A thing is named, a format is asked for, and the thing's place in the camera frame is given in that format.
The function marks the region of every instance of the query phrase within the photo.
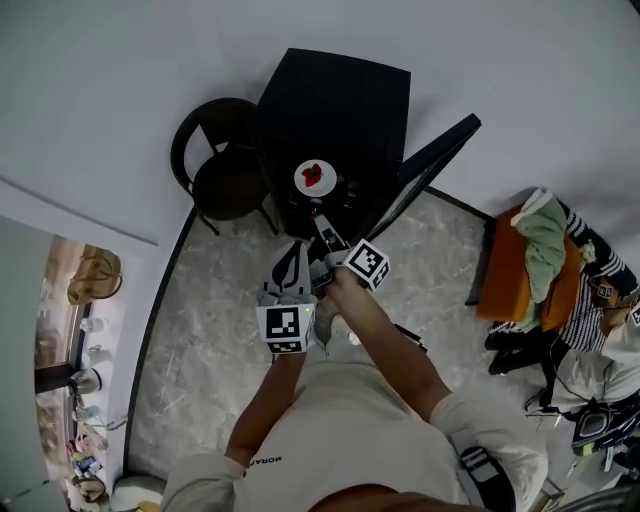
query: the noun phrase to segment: white sleeve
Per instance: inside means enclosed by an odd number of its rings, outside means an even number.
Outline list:
[[[222,512],[233,509],[233,482],[244,467],[221,453],[193,455],[171,470],[161,512]]]
[[[495,457],[511,481],[519,511],[528,510],[548,471],[544,439],[517,410],[488,393],[455,392],[434,408],[430,423],[444,434],[469,429]]]

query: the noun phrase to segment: white plate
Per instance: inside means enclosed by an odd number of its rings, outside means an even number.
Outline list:
[[[322,169],[322,177],[318,183],[307,187],[302,172],[310,168],[313,164],[320,166],[320,169]],[[324,160],[307,160],[306,162],[302,162],[296,169],[296,172],[293,174],[293,182],[296,184],[298,190],[305,196],[322,197],[334,189],[338,182],[338,176],[336,175],[336,170]]]

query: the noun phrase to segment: red object on plate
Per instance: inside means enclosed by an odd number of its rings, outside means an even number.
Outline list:
[[[302,175],[304,176],[304,184],[307,187],[312,187],[322,178],[322,167],[318,164],[313,164],[310,168],[302,171]]]

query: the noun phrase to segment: green cloth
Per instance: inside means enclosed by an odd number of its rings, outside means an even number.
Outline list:
[[[521,213],[511,221],[527,239],[525,266],[529,274],[531,300],[536,304],[547,297],[551,283],[567,257],[564,248],[567,217],[558,200],[553,196],[549,198],[548,194],[537,196],[539,199],[531,205],[525,204]]]

